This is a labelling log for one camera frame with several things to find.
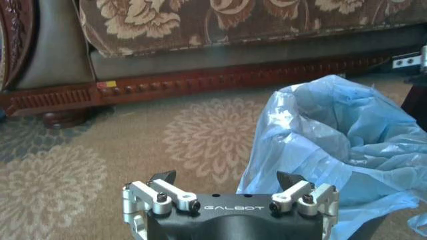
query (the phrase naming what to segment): silver metal clamp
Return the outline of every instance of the silver metal clamp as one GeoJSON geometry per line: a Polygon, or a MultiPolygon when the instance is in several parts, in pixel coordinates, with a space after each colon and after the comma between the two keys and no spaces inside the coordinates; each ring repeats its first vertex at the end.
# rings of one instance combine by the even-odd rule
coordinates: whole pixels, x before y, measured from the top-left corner
{"type": "Polygon", "coordinates": [[[271,196],[272,203],[270,209],[274,213],[287,213],[292,210],[294,203],[307,194],[312,192],[312,184],[300,181],[290,189],[271,196]]]}
{"type": "Polygon", "coordinates": [[[298,200],[298,212],[312,217],[323,214],[323,239],[330,239],[333,227],[339,221],[339,192],[335,186],[322,184],[311,194],[298,200]]]}
{"type": "Polygon", "coordinates": [[[172,201],[176,204],[176,208],[180,211],[190,212],[192,214],[199,212],[202,205],[196,194],[180,190],[176,186],[168,184],[160,179],[152,181],[150,186],[158,192],[167,193],[167,195],[171,196],[172,201]]]}
{"type": "Polygon", "coordinates": [[[414,66],[421,66],[421,72],[427,74],[427,45],[421,49],[421,52],[414,52],[394,57],[393,69],[414,66]]]}
{"type": "Polygon", "coordinates": [[[127,184],[123,188],[123,220],[130,224],[138,240],[148,240],[144,219],[150,210],[156,215],[168,214],[172,211],[172,198],[140,181],[127,184]]]}

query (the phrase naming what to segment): blue plastic bag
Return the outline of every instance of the blue plastic bag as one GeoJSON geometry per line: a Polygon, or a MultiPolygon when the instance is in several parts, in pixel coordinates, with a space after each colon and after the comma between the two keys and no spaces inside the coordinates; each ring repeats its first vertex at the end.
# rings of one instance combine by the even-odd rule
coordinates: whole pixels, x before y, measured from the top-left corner
{"type": "Polygon", "coordinates": [[[427,133],[375,89],[333,75],[278,91],[258,121],[239,194],[282,192],[276,172],[335,185],[333,240],[427,201],[427,133]]]}

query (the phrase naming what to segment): floral upholstery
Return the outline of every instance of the floral upholstery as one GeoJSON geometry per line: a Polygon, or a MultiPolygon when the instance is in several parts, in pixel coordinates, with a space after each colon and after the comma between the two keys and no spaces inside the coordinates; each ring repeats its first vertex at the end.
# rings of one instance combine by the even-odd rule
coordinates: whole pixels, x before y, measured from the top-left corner
{"type": "Polygon", "coordinates": [[[274,42],[427,22],[427,0],[82,0],[106,57],[274,42]]]}

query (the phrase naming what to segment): sofa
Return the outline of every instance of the sofa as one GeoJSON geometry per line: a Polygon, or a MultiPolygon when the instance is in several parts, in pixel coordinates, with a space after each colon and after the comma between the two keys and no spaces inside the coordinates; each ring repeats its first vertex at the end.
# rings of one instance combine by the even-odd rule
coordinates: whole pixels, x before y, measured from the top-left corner
{"type": "Polygon", "coordinates": [[[426,12],[426,0],[3,0],[0,108],[67,128],[99,106],[362,73],[421,51],[426,12]]]}

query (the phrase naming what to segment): carpet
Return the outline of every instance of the carpet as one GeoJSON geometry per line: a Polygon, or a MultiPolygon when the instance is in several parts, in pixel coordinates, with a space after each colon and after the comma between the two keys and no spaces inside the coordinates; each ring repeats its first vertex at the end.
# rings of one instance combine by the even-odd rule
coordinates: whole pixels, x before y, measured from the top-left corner
{"type": "MultiPolygon", "coordinates": [[[[402,104],[411,86],[390,75],[355,79],[402,104]]],[[[280,87],[232,90],[103,108],[84,125],[48,130],[36,117],[0,123],[0,239],[132,239],[122,187],[178,170],[195,193],[234,193],[258,117],[280,87]]],[[[422,239],[394,213],[374,239],[422,239]]]]}

